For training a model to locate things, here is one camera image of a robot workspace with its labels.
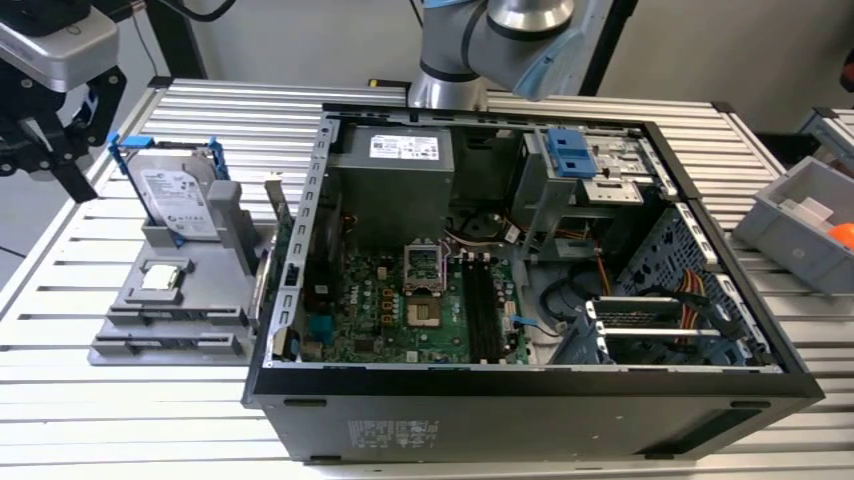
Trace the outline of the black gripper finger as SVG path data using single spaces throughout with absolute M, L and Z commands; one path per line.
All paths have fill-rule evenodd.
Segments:
M 57 181 L 49 145 L 27 121 L 1 119 L 1 176 L 25 172 L 35 181 Z
M 63 129 L 71 159 L 57 167 L 56 179 L 76 203 L 97 197 L 77 161 L 89 154 L 91 147 L 100 147 L 107 141 L 125 86 L 127 77 L 120 68 L 108 69 L 89 80 L 81 106 Z

